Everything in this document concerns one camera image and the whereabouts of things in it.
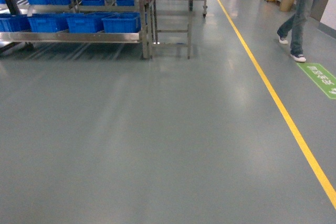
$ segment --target jeans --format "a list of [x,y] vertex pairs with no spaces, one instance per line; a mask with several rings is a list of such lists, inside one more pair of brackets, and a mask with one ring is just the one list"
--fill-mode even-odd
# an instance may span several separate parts
[[316,3],[316,0],[296,0],[296,12],[278,29],[278,35],[286,38],[288,32],[292,30],[292,40],[290,43],[290,53],[292,55],[303,54],[302,37],[303,27],[310,15],[311,9]]

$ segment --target wall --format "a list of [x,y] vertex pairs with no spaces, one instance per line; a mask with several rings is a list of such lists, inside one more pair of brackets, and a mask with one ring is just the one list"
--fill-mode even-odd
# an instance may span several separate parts
[[336,0],[328,0],[321,18],[321,23],[336,30]]

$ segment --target green floor sign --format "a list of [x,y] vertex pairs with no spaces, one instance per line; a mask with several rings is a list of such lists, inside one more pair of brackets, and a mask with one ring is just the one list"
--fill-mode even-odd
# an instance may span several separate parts
[[327,69],[317,63],[298,63],[298,66],[330,99],[336,99],[336,78]]

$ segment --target shoe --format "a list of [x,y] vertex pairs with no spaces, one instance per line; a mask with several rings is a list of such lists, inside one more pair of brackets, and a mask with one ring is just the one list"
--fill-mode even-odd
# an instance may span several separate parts
[[290,55],[292,56],[292,58],[296,62],[305,62],[306,61],[306,59],[303,55],[292,55],[292,54],[290,54]]
[[278,35],[279,37],[279,42],[283,45],[287,45],[288,44],[288,40],[286,40],[285,37],[281,37],[280,35]]

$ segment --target yellow line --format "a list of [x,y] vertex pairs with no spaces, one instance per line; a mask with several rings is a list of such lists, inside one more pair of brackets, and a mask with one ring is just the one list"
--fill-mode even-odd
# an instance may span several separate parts
[[262,68],[260,67],[259,63],[257,62],[256,58],[254,57],[254,55],[252,54],[251,50],[248,48],[246,42],[244,41],[243,37],[241,36],[240,32],[238,31],[237,27],[235,26],[235,24],[233,23],[232,19],[230,18],[229,14],[227,13],[227,11],[225,10],[224,6],[222,5],[220,0],[217,0],[219,5],[221,6],[225,16],[227,17],[227,19],[229,20],[231,26],[233,27],[233,30],[236,32],[241,44],[244,46],[248,56],[250,57],[253,65],[255,66],[255,68],[257,69],[260,77],[262,78],[264,84],[266,85],[269,93],[271,94],[273,100],[275,101],[277,107],[279,108],[283,118],[285,119],[288,127],[290,128],[293,136],[295,137],[298,145],[300,146],[304,156],[306,157],[310,167],[312,168],[312,170],[314,171],[317,179],[319,180],[321,186],[323,187],[325,193],[327,194],[327,196],[329,197],[331,203],[333,204],[335,210],[336,210],[336,191],[335,189],[332,187],[331,183],[329,182],[327,176],[324,174],[321,166],[319,165],[319,163],[317,162],[317,160],[315,159],[313,153],[311,152],[311,150],[309,149],[308,145],[306,144],[305,140],[303,139],[301,133],[299,132],[298,128],[296,127],[293,119],[290,117],[288,111],[286,110],[284,104],[282,103],[282,101],[280,100],[280,98],[278,97],[278,94],[275,92],[274,88],[272,87],[271,83],[269,82],[269,80],[267,79],[264,71],[262,70]]

